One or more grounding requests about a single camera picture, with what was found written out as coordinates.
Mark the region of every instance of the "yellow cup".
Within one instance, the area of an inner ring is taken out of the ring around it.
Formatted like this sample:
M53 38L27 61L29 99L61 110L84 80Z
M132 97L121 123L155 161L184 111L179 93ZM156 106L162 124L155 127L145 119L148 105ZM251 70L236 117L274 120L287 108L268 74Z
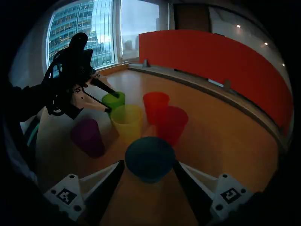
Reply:
M111 120L121 139L130 144L141 137L143 110L133 104L126 104L111 112Z

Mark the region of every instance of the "blue cup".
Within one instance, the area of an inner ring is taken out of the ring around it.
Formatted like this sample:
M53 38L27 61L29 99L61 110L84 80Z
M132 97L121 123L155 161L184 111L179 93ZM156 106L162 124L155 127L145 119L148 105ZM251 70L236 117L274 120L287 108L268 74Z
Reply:
M172 169L175 152L161 138L143 137L128 147L125 162L127 168L142 181L155 183Z

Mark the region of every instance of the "green cup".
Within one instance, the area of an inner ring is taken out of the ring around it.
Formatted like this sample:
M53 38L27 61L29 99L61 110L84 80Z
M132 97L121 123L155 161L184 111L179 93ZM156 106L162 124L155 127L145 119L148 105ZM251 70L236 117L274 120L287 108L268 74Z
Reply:
M122 92L117 92L119 97L116 98L112 94L108 93L107 95L103 96L101 102L103 102L106 106L112 108L112 110L122 106L125 104L125 94Z

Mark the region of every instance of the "plastic cup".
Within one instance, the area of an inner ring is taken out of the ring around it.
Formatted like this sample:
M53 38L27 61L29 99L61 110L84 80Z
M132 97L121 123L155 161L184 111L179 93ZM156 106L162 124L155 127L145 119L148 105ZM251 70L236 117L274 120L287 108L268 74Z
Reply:
M112 110L118 108L125 104L125 94L122 92L117 92L119 97L116 98L112 94L108 93L103 96L101 102L103 102L107 107L110 107Z
M143 96L145 112L149 124L155 124L158 109L168 106L169 96L162 92L151 92Z
M121 139L130 144L141 137L143 111L137 105L126 104L111 112L111 120Z
M167 106L157 111L155 115L156 134L175 145L188 122L187 113L178 107Z
M155 183L173 167L175 152L158 137L143 137L132 143L126 153L127 168L142 181Z
M94 119L80 121L70 132L71 140L91 158L105 153L98 124Z

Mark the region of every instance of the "robotic arm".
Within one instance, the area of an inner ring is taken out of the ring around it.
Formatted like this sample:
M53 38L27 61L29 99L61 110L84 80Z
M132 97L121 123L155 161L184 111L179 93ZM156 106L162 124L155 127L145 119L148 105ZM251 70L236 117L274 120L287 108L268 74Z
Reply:
M119 97L107 78L90 66L93 50L84 50L87 41L88 36L85 33L74 35L69 46L59 51L50 64L43 80L43 83L54 87L52 88L52 102L46 105L50 115L66 114L75 119L84 107L110 112L111 109L108 106L85 92L84 88L89 85L97 86ZM59 70L57 78L53 77L55 66Z

